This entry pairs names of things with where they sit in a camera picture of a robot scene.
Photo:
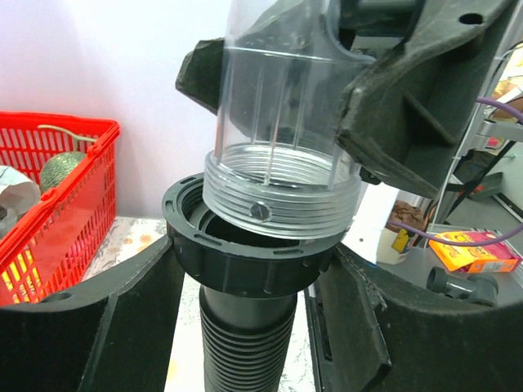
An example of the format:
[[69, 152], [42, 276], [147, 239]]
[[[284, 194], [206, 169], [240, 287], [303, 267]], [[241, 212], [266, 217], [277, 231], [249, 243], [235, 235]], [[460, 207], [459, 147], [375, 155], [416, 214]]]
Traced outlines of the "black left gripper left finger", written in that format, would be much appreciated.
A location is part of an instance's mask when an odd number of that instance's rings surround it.
[[3, 391], [162, 391], [184, 273], [172, 240], [37, 304], [1, 309]]

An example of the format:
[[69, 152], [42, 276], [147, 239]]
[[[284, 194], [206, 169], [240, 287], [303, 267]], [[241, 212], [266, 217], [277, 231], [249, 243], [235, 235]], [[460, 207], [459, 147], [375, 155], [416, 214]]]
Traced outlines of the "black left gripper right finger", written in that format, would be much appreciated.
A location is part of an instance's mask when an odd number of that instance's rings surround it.
[[496, 274], [494, 307], [429, 292], [436, 257], [375, 265], [338, 246], [306, 292], [318, 391], [519, 391], [522, 272]]

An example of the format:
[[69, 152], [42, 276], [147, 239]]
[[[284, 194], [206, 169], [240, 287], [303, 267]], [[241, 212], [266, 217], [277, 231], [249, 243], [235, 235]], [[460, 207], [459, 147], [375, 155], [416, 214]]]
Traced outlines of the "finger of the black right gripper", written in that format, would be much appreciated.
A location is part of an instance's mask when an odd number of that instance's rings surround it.
[[221, 91], [224, 38], [199, 41], [184, 57], [175, 81], [183, 96], [217, 114]]
[[339, 24], [378, 54], [343, 90], [338, 144], [387, 185], [434, 198], [512, 36], [512, 1], [345, 1]]

